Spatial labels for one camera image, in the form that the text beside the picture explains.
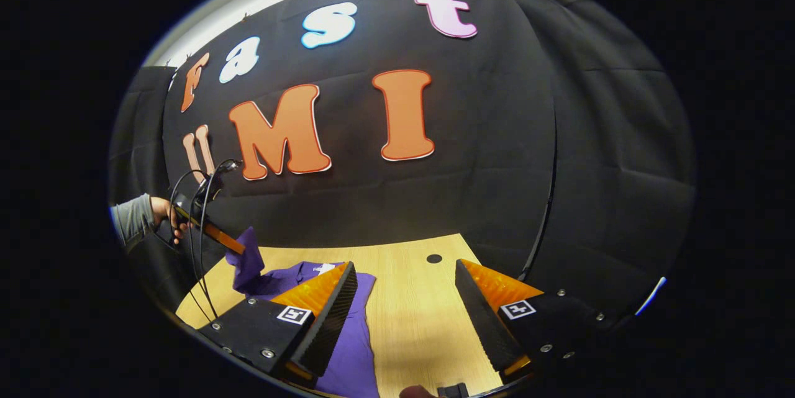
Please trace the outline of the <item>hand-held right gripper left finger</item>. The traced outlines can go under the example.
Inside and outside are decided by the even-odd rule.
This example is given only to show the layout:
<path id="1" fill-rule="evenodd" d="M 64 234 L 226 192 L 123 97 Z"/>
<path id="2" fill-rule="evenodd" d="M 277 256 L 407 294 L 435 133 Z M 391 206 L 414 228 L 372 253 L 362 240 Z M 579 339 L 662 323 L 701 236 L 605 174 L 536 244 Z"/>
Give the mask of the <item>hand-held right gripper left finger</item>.
<path id="1" fill-rule="evenodd" d="M 239 302 L 198 331 L 268 376 L 316 381 L 327 370 L 357 287 L 354 263 L 341 263 L 271 300 Z"/>

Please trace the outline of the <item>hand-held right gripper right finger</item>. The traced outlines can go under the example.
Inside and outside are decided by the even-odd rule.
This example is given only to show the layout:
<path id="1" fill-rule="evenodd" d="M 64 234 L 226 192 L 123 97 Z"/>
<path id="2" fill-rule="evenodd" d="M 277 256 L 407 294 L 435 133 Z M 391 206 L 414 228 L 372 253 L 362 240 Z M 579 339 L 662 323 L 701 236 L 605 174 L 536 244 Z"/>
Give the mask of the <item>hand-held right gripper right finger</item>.
<path id="1" fill-rule="evenodd" d="M 564 291 L 543 292 L 471 260 L 455 262 L 455 287 L 500 376 L 561 371 L 616 324 Z"/>

